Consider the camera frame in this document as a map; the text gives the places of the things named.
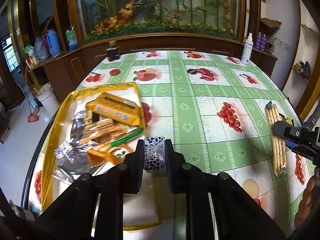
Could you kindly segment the person's right hand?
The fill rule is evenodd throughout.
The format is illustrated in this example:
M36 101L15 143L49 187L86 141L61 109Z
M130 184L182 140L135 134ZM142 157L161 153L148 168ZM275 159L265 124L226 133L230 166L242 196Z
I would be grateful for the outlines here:
M298 212L295 215L295 220L294 220L294 227L295 229L300 228L306 218L308 217L311 209L309 207L309 204L311 202L312 198L312 192L315 187L315 178L312 176L308 183L307 186L303 192L303 199L301 200L299 207L298 207Z

